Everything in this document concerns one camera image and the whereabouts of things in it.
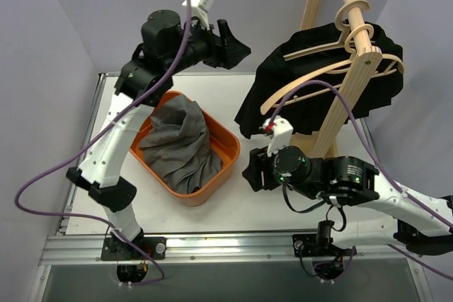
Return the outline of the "grey pleated skirt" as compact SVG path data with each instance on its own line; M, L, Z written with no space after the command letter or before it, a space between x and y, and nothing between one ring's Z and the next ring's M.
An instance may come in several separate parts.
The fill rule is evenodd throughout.
M152 129L139 142L139 148L144 162L171 190L194 193L222 169L197 102L177 95L157 109L150 120Z

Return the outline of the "wooden hanger of black skirt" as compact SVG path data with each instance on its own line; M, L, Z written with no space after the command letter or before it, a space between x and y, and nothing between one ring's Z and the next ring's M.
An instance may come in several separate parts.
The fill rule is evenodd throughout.
M340 37L336 42L330 42L324 45L318 45L315 47L310 47L304 50L292 52L289 54L284 55L285 61L290 61L293 59L297 59L300 57L305 57L310 54L315 54L319 52L325 52L329 50L334 50L338 48L344 48L346 52L350 53L352 57L355 56L356 51L351 47L351 41L355 38L355 36L361 32L362 30L366 30L369 36L369 39L372 39L374 35L374 28L371 24L363 24L358 28L352 30L349 24L345 24L343 22L343 15L345 13L349 13L350 10L358 8L361 11L368 11L370 9L370 5L366 0L354 0L345 5L343 5L337 12L336 18L334 21L335 27L340 31Z

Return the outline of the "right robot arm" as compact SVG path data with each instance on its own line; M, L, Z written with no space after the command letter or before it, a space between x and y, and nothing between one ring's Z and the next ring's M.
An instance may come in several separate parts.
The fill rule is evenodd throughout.
M359 207L383 213L380 219L344 221L340 228L324 219L315 236L303 242L303 256L349 251L359 245L399 245L418 255L452 251L452 197L434 198L389 182L372 164L352 156L308 158L296 146L276 153L249 154L242 172L251 188L293 191L315 201L305 214L327 204L340 213Z

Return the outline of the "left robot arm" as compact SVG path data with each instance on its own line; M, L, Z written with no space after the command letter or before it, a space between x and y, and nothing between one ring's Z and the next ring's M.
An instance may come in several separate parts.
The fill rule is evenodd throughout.
M173 86L174 74L200 62L230 70L251 53L226 20L217 25L214 33L193 15L181 23L175 11L151 13L141 28L142 43L117 79L101 132L85 159L67 170L67 179L104 208L119 239L117 251L127 259L142 253L143 230L132 207L137 189L120 171L139 129Z

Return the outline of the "wooden clothes rack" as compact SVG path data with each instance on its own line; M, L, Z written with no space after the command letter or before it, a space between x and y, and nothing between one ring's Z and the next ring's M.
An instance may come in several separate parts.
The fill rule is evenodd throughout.
M343 5L354 0L343 0ZM322 0L306 0L304 15L300 25L301 30L308 30L314 26ZM358 8L352 9L343 15L343 22L349 24L352 30L366 24L363 18L364 11ZM369 80L375 75L375 71L383 59L382 51L374 46L369 39L366 30L359 32L351 41L351 47L356 51L354 57L350 53L344 62L338 62L316 70L310 76L303 76L303 83L314 80L322 74L339 75L345 74L344 79L336 88L346 99L347 104L353 108Z

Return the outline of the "aluminium rail table edge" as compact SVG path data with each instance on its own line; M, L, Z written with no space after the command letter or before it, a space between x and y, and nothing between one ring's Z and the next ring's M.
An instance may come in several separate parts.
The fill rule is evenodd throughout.
M89 137L100 130L110 106L116 73L102 74L95 94ZM253 83L253 74L231 72L182 73L174 76L174 91L196 100L213 118L234 133L241 153L229 179L203 204L185 207L167 193L141 163L128 154L121 175L137 186L134 211L146 233L167 238L170 262L238 262L294 259L292 235L315 231L326 207L310 214L291 212L280 189L254 193L241 177L248 152L267 144L264 137L244 139L234 123L236 112ZM71 217L64 236L48 237L42 265L106 265L101 246L106 226Z

